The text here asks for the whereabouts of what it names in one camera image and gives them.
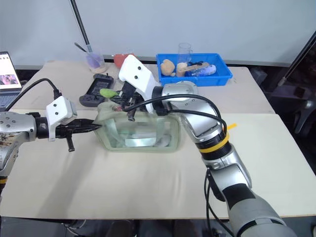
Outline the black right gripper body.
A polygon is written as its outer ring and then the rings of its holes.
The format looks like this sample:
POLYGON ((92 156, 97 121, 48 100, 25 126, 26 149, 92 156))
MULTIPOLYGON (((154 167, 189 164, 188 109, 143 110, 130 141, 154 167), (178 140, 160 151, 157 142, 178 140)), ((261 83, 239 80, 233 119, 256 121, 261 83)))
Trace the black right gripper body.
MULTIPOLYGON (((143 101, 142 96, 138 92, 136 92, 136 88, 130 83, 125 81, 121 90, 123 91, 122 98, 125 99, 126 102, 128 102, 128 108, 133 107, 143 101)), ((128 108, 125 111, 127 112, 128 121, 135 121, 135 113, 137 110, 141 110, 142 107, 140 106, 129 111, 128 108)))

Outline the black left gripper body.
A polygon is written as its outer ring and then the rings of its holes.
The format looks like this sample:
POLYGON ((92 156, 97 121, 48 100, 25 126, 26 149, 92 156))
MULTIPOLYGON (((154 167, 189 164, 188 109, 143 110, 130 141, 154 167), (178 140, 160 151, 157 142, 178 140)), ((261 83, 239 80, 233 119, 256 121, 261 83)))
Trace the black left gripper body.
POLYGON ((66 139, 68 145, 68 152, 74 152, 74 144, 72 141, 72 134, 75 133, 77 126, 79 125, 79 120, 75 119, 69 124, 58 125, 55 129, 55 137, 57 139, 66 139))

